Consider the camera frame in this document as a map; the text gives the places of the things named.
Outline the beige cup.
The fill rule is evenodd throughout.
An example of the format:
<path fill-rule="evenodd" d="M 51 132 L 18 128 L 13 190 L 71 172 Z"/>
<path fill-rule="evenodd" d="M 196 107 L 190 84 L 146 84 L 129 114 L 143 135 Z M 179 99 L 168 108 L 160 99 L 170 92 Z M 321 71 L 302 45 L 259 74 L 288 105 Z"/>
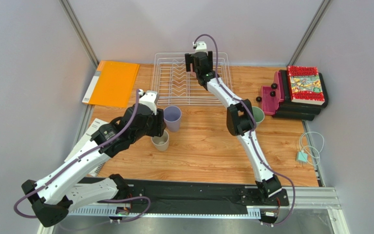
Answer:
<path fill-rule="evenodd" d="M 151 141 L 158 151 L 164 152 L 169 147 L 169 134 L 166 130 L 164 130 L 162 136 L 154 136 L 151 138 Z"/>

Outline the purple cup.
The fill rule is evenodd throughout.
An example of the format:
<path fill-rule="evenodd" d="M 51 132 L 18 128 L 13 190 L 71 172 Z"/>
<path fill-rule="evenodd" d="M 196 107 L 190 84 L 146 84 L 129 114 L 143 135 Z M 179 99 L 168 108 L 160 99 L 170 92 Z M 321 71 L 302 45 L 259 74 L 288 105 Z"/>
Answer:
<path fill-rule="evenodd" d="M 168 106 L 164 109 L 164 121 L 171 132 L 177 132 L 180 129 L 182 112 L 177 106 Z"/>

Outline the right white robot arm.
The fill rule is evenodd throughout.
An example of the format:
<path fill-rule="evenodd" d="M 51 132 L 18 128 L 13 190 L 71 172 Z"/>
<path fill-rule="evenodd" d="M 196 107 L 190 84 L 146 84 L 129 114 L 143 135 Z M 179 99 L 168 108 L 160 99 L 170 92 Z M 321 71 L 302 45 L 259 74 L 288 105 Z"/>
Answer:
<path fill-rule="evenodd" d="M 199 85 L 212 93 L 226 107 L 226 126 L 243 146 L 251 163 L 255 183 L 262 201 L 279 201 L 281 182 L 266 162 L 258 143 L 252 104 L 234 94 L 213 69 L 212 52 L 185 54 L 186 71 L 194 72 Z"/>

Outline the green cup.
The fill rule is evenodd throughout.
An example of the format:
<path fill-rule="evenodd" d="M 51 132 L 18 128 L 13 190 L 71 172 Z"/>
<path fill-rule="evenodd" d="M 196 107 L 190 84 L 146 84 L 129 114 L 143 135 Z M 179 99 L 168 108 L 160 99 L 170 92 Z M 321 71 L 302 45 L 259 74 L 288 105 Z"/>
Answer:
<path fill-rule="evenodd" d="M 253 106 L 252 107 L 253 117 L 256 123 L 256 126 L 259 127 L 259 125 L 264 121 L 265 114 L 263 110 L 259 107 Z"/>

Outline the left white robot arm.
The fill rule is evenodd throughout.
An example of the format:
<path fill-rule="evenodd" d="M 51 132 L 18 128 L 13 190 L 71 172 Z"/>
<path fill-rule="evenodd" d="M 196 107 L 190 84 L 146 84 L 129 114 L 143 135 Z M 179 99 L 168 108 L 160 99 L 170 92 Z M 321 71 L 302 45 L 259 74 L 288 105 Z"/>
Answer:
<path fill-rule="evenodd" d="M 25 196 L 15 203 L 15 212 L 51 227 L 69 212 L 95 202 L 133 201 L 128 184 L 119 174 L 92 184 L 77 184 L 92 169 L 127 150 L 140 138 L 161 137 L 165 128 L 163 109 L 153 111 L 145 104 L 134 104 L 124 116 L 101 125 L 80 151 L 54 172 L 38 181 L 25 181 L 21 186 Z"/>

